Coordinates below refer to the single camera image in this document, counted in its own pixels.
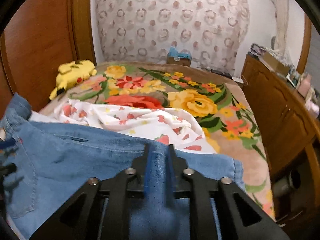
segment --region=curtain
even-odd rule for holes
[[[289,18],[289,0],[275,0],[277,33],[275,49],[284,56]]]
[[[250,12],[247,0],[96,0],[105,60],[165,63],[170,46],[192,67],[233,74]]]

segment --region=white strawberry-print fabric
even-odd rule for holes
[[[217,153],[207,143],[196,119],[182,109],[140,109],[68,99],[54,109],[51,117],[59,122],[87,125],[173,144],[176,149],[191,153]]]

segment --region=pink bottle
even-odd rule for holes
[[[301,81],[301,84],[298,87],[298,92],[300,93],[300,95],[306,98],[310,87],[311,87],[311,75],[307,74],[307,76]]]

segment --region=pikachu plush toy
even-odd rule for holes
[[[90,60],[72,61],[62,64],[58,68],[59,74],[56,78],[57,87],[51,92],[49,99],[53,100],[68,89],[75,87],[90,76],[97,74],[94,64]]]

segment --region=white wall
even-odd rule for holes
[[[304,37],[304,11],[295,0],[289,0],[286,52],[297,67]]]
[[[271,0],[248,0],[250,25],[248,33],[238,49],[234,76],[240,77],[245,57],[252,43],[270,47],[272,36],[276,35],[276,8]]]

